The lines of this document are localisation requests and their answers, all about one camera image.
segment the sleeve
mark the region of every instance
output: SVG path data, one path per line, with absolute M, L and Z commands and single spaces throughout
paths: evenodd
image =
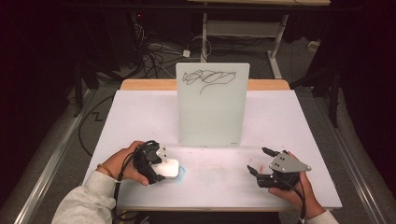
M 306 221 L 307 224 L 338 224 L 332 213 L 326 210 L 324 213 L 318 215 L 317 217 L 310 218 Z
M 112 197 L 115 179 L 92 171 L 83 186 L 70 191 L 56 210 L 52 223 L 109 223 L 111 209 L 116 205 Z

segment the white tabletop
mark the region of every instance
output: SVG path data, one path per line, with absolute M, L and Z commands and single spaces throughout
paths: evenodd
M 318 201 L 341 202 L 294 91 L 248 91 L 240 147 L 181 147 L 176 91 L 118 91 L 85 176 L 134 140 L 167 145 L 180 162 L 177 179 L 142 187 L 122 181 L 118 206 L 136 210 L 280 211 L 290 208 L 261 189 L 247 165 L 271 174 L 261 148 L 288 150 L 310 165 Z

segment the hand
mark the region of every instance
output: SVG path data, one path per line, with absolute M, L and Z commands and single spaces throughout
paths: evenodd
M 103 163 L 103 165 L 107 166 L 107 168 L 110 170 L 111 174 L 114 175 L 112 176 L 113 178 L 117 178 L 119 176 L 121 166 L 125 160 L 125 157 L 134 152 L 135 149 L 143 144 L 144 142 L 142 141 L 134 141 L 129 147 L 123 148 L 120 151 L 116 152 Z M 109 175 L 107 170 L 102 167 L 98 167 L 96 171 L 105 175 Z M 149 184 L 148 179 L 145 176 L 139 174 L 134 168 L 134 160 L 131 160 L 131 162 L 125 169 L 122 179 L 132 179 L 144 186 L 147 186 Z
M 291 157 L 297 159 L 292 153 L 288 152 L 288 154 Z M 301 194 L 305 195 L 305 205 L 306 205 L 305 218 L 309 219 L 322 214 L 325 210 L 319 204 L 317 198 L 315 197 L 311 182 L 309 182 L 309 179 L 306 176 L 305 172 L 300 172 L 300 181 L 301 183 L 297 183 L 295 188 L 298 191 L 300 191 Z M 301 199 L 297 195 L 297 193 L 294 192 L 294 190 L 281 190 L 277 188 L 269 188 L 268 192 L 274 194 L 276 197 L 288 201 L 298 211 L 302 210 L 303 203 L 301 202 Z

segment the wooden table edge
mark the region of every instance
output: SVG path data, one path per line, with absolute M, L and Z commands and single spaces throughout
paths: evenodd
M 125 79 L 121 91 L 176 91 L 175 79 Z M 249 79 L 248 91 L 288 91 L 289 83 L 284 79 Z

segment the handwritten marking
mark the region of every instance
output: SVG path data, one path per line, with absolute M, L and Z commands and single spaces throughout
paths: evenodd
M 184 73 L 182 80 L 187 82 L 187 85 L 191 85 L 196 80 L 201 80 L 206 83 L 201 89 L 200 94 L 204 89 L 211 85 L 226 85 L 233 81 L 236 77 L 236 72 L 215 72 L 210 70 L 198 70 L 191 74 Z

